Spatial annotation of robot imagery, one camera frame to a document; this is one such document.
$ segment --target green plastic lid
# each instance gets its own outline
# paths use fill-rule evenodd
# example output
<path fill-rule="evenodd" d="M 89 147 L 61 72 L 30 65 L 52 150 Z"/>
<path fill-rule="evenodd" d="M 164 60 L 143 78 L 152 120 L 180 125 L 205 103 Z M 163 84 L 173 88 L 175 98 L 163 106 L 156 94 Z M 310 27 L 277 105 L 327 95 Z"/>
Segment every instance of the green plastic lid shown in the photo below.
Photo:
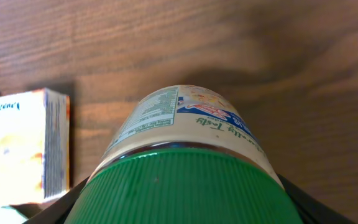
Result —
<path fill-rule="evenodd" d="M 123 158 L 83 189 L 65 223 L 302 223 L 265 172 L 206 149 Z"/>

